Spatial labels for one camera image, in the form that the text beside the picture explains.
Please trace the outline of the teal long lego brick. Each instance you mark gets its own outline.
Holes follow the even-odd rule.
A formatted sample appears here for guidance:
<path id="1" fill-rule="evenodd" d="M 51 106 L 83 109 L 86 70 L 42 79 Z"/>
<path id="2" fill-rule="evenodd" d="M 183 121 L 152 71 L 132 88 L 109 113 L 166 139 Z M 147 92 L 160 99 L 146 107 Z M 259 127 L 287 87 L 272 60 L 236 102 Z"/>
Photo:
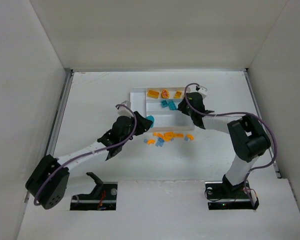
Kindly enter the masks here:
<path id="1" fill-rule="evenodd" d="M 167 103 L 168 103 L 168 107 L 171 111 L 177 111 L 178 110 L 178 108 L 177 108 L 177 106 L 176 106 L 176 104 L 173 100 L 169 100 Z"/>

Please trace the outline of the yellow rounded lego brick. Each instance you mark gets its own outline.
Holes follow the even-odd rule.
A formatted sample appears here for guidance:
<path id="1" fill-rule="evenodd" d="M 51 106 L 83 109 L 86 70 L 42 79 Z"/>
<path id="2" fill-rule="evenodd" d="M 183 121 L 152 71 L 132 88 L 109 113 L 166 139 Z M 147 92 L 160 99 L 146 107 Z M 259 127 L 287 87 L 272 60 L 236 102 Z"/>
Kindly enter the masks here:
<path id="1" fill-rule="evenodd" d="M 182 97 L 182 94 L 183 94 L 183 92 L 178 90 L 178 91 L 176 91 L 176 93 L 174 95 L 174 98 L 175 99 L 180 99 Z"/>

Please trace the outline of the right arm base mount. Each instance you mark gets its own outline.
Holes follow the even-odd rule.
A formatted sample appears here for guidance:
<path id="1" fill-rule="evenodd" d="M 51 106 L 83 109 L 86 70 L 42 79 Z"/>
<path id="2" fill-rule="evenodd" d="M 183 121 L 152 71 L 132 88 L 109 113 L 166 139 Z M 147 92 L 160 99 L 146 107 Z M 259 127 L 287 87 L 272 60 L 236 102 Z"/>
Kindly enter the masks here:
<path id="1" fill-rule="evenodd" d="M 204 196 L 209 210 L 256 210 L 259 198 L 249 184 L 228 191 L 222 181 L 205 182 Z"/>

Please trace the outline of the teal rounded lego piece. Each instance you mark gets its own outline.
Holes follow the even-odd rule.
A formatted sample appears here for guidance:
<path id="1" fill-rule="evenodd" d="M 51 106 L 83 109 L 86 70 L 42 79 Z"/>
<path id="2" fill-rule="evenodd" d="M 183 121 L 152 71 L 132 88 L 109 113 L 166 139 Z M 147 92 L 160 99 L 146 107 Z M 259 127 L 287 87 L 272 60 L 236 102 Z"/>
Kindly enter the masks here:
<path id="1" fill-rule="evenodd" d="M 148 116 L 146 117 L 146 119 L 152 122 L 150 128 L 153 128 L 153 127 L 154 127 L 154 123 L 155 123 L 155 118 L 154 118 L 154 116 L 153 116 L 153 115 L 148 115 Z"/>

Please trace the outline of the teal small lego brick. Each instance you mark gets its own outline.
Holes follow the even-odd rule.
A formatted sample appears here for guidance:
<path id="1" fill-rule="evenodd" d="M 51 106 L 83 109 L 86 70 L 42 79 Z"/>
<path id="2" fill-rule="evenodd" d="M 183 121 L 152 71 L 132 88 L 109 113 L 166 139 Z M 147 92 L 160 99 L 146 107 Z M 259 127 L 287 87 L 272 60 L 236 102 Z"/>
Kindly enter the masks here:
<path id="1" fill-rule="evenodd" d="M 166 100 L 162 100 L 160 102 L 160 105 L 161 105 L 162 108 L 166 108 L 166 107 L 168 107 L 168 102 Z"/>

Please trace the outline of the yellow long lego brick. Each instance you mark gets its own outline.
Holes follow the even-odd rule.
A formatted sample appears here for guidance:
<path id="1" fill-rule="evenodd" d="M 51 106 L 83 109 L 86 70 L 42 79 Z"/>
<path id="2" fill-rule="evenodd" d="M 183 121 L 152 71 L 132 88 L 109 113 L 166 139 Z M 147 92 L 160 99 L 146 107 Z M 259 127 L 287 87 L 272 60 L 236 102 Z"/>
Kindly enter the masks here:
<path id="1" fill-rule="evenodd" d="M 147 97 L 149 97 L 149 98 L 158 99 L 159 96 L 160 96 L 160 92 L 158 92 L 158 91 L 155 91 L 155 90 L 149 90 L 149 91 L 147 92 Z"/>

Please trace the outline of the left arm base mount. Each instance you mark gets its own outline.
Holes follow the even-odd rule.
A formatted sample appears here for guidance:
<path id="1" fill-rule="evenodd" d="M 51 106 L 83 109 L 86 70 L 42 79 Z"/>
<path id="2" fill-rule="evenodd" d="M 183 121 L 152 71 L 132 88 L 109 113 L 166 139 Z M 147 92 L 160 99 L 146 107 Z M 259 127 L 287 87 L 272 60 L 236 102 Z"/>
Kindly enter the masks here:
<path id="1" fill-rule="evenodd" d="M 87 172 L 93 180 L 93 189 L 88 193 L 74 195 L 70 211 L 115 211 L 117 208 L 118 182 L 104 182 L 93 172 Z"/>

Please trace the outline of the yellow oval butterfly lego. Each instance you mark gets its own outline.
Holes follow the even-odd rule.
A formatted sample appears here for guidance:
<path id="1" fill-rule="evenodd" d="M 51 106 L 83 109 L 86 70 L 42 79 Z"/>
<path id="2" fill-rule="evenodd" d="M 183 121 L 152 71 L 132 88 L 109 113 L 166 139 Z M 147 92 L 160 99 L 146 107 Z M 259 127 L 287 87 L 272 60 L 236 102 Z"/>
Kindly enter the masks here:
<path id="1" fill-rule="evenodd" d="M 162 89 L 160 96 L 162 99 L 170 99 L 170 92 L 167 89 Z"/>

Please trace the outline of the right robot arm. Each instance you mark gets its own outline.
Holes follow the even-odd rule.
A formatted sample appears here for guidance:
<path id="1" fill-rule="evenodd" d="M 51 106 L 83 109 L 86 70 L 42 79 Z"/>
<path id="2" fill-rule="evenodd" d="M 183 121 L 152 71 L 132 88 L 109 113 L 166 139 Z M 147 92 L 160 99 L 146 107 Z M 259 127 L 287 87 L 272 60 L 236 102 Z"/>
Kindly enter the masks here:
<path id="1" fill-rule="evenodd" d="M 189 116 L 196 127 L 230 136 L 235 157 L 222 177 L 223 189 L 231 193 L 242 188 L 249 170 L 271 146 L 260 119 L 248 112 L 213 114 L 205 108 L 203 96 L 198 92 L 186 93 L 177 109 Z"/>

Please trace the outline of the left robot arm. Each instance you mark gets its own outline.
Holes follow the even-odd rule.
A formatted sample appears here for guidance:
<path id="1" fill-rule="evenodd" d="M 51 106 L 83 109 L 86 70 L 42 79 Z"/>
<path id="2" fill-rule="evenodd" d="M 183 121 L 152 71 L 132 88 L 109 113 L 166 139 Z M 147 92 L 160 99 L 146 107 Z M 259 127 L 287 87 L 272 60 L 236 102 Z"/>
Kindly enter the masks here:
<path id="1" fill-rule="evenodd" d="M 64 156 L 44 156 L 25 184 L 34 205 L 49 210 L 67 194 L 96 193 L 102 183 L 93 173 L 93 165 L 118 155 L 127 141 L 146 133 L 153 124 L 153 118 L 137 111 L 131 116 L 121 115 L 110 130 L 87 147 Z"/>

